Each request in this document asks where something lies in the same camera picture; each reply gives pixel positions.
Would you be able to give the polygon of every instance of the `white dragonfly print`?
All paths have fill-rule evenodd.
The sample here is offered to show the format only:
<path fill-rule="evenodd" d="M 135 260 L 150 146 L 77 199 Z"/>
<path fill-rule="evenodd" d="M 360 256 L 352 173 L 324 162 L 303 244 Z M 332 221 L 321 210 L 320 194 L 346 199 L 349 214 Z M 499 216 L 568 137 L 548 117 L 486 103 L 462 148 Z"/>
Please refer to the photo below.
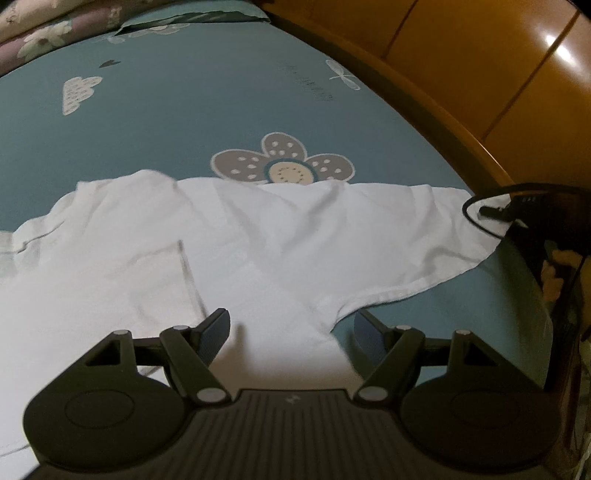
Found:
<path fill-rule="evenodd" d="M 329 80 L 340 78 L 341 80 L 343 80 L 343 83 L 347 87 L 349 87 L 353 90 L 361 90 L 361 87 L 359 85 L 357 85 L 350 78 L 347 78 L 347 77 L 354 77 L 355 75 L 345 75 L 345 69 L 342 67 L 342 65 L 340 65 L 339 63 L 336 63 L 334 60 L 331 60 L 331 59 L 326 60 L 326 64 L 329 66 L 329 68 L 333 72 L 336 73 L 336 76 L 329 78 Z"/>

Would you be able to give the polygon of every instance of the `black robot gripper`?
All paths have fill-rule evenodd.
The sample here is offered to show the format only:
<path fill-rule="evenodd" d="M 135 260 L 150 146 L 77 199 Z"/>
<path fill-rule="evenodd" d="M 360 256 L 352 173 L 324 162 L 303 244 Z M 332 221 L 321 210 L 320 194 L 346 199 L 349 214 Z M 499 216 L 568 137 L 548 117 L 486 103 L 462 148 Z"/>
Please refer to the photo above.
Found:
<path fill-rule="evenodd" d="M 208 369 L 229 331 L 218 309 L 158 338 L 108 335 L 29 403 L 23 426 L 40 466 L 27 479 L 554 478 L 540 464 L 558 438 L 557 407 L 471 332 L 429 339 L 361 310 L 355 339 L 376 369 L 352 398 L 232 399 Z M 164 368 L 170 386 L 141 365 Z M 447 372 L 415 386 L 432 365 Z"/>

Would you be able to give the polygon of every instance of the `finger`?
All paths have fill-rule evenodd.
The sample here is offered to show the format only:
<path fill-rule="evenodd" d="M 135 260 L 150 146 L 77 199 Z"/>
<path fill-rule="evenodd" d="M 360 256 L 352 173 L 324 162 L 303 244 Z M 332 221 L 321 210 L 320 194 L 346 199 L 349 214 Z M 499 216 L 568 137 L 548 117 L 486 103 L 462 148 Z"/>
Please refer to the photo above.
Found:
<path fill-rule="evenodd" d="M 560 265 L 577 268 L 583 257 L 572 250 L 554 250 L 552 252 L 552 259 Z"/>
<path fill-rule="evenodd" d="M 540 274 L 540 280 L 542 283 L 548 281 L 556 276 L 556 269 L 544 260 L 544 266 L 542 267 L 542 273 Z"/>
<path fill-rule="evenodd" d="M 542 285 L 542 294 L 544 301 L 556 301 L 560 297 L 564 280 L 562 278 L 552 278 Z"/>

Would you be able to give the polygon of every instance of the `bed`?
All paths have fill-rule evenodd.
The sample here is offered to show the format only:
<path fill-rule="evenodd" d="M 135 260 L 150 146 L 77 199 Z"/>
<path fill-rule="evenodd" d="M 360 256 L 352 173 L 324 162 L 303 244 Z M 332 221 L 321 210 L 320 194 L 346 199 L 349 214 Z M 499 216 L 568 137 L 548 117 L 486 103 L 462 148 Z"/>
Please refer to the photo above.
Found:
<path fill-rule="evenodd" d="M 1 77 L 0 229 L 13 231 L 46 214 L 80 180 L 141 169 L 175 179 L 243 175 L 233 173 L 235 159 L 224 160 L 223 153 L 260 152 L 263 137 L 274 132 L 299 140 L 308 156 L 346 157 L 349 164 L 333 174 L 350 183 L 468 190 L 363 82 L 242 3 L 204 2 L 215 4 L 208 11 L 231 5 L 229 11 L 243 14 L 226 21 L 163 21 L 196 12 L 196 2 L 184 13 L 171 10 L 177 7 L 149 12 L 117 34 L 60 48 Z M 321 168 L 315 180 L 326 178 Z M 239 179 L 268 181 L 272 173 L 257 166 Z M 370 311 L 390 326 L 411 325 L 436 338 L 469 329 L 544 384 L 551 322 L 509 239 L 477 268 Z M 352 316 L 333 334 L 367 376 L 372 366 L 355 344 Z M 419 382 L 442 372 L 424 368 Z"/>

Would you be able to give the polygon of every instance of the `polka dot petal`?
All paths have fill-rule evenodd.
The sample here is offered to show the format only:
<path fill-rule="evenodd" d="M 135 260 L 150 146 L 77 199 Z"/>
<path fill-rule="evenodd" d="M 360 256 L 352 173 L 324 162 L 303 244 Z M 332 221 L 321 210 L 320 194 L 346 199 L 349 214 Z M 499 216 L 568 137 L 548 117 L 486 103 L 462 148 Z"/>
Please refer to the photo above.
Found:
<path fill-rule="evenodd" d="M 282 132 L 265 135 L 261 141 L 261 147 L 263 152 L 273 160 L 279 158 L 306 160 L 307 153 L 304 145 L 298 139 Z"/>
<path fill-rule="evenodd" d="M 259 161 L 249 162 L 248 160 L 253 157 L 258 158 Z M 261 181 L 265 178 L 265 165 L 270 160 L 260 152 L 232 149 L 215 154 L 211 165 L 212 170 L 223 179 Z"/>
<path fill-rule="evenodd" d="M 355 167 L 347 157 L 335 153 L 314 155 L 306 160 L 318 175 L 318 180 L 331 179 L 347 181 L 355 175 Z"/>

